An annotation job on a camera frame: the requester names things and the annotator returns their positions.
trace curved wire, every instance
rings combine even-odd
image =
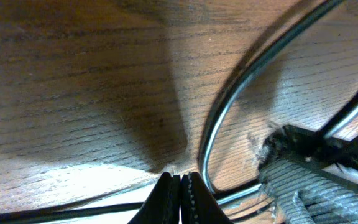
[[[199,166],[201,170],[201,176],[203,177],[205,184],[209,190],[214,193],[213,185],[208,175],[208,161],[211,155],[213,143],[215,137],[219,131],[219,127],[222,124],[227,112],[234,103],[234,100],[239,96],[243,89],[248,86],[253,79],[255,79],[265,68],[269,62],[276,56],[281,49],[287,46],[295,37],[300,35],[309,26],[314,24],[319,18],[323,17],[330,10],[334,9],[337,5],[344,0],[328,0],[320,4],[317,8],[308,13],[299,22],[293,25],[288,31],[286,31],[281,37],[279,37],[272,45],[263,51],[234,81],[231,87],[222,97],[217,110],[214,112],[212,122],[205,127],[204,139],[201,142],[200,147],[200,159]],[[254,187],[253,190],[245,189],[243,194],[238,194],[238,197],[247,196],[258,191],[258,187]],[[235,200],[238,197],[233,197],[229,200]]]

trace black cable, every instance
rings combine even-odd
[[[201,141],[200,146],[200,159],[199,166],[201,176],[203,177],[206,186],[209,190],[214,193],[213,185],[208,175],[208,161],[211,155],[213,143],[215,137],[219,131],[219,127],[222,124],[227,112],[234,103],[234,100],[240,95],[243,89],[248,86],[253,79],[255,79],[265,68],[269,62],[287,46],[295,37],[299,36],[309,26],[314,24],[319,18],[323,17],[329,11],[334,9],[337,5],[342,3],[344,0],[328,0],[320,4],[316,9],[308,13],[299,22],[293,25],[288,31],[286,31],[281,37],[279,37],[272,45],[267,47],[234,81],[231,87],[225,94],[223,94],[220,104],[216,111],[212,111],[212,120],[204,129],[204,138]]]
[[[129,210],[139,209],[143,205],[139,203],[127,203],[120,205],[110,205],[98,208],[85,208],[52,213],[39,212],[19,212],[0,214],[0,224],[26,224],[26,223],[44,223],[73,218],[84,218],[93,215],[102,215],[107,213],[126,212]]]
[[[233,218],[231,219],[230,221],[232,221],[233,223],[239,223],[239,222],[243,222],[243,221],[246,221],[250,218],[255,218],[257,215],[261,214],[262,212],[265,212],[267,211],[269,208],[270,208],[270,205],[272,204],[273,202],[270,202],[268,203],[267,205],[263,206],[262,208],[250,213],[250,214],[247,214],[247,215],[244,215],[242,217],[239,217],[239,218]]]

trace wood grain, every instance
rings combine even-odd
[[[227,80],[319,2],[0,0],[0,212],[198,170],[204,123]],[[350,0],[235,102],[209,163],[214,184],[253,179],[270,127],[318,129],[357,90]],[[358,117],[338,136],[357,133]]]

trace wooden surface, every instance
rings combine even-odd
[[[0,212],[197,171],[226,81],[319,2],[0,0]],[[357,89],[358,1],[349,0],[235,102],[209,163],[214,184],[253,179],[254,154],[276,125],[318,129]],[[338,136],[357,133],[358,117]]]

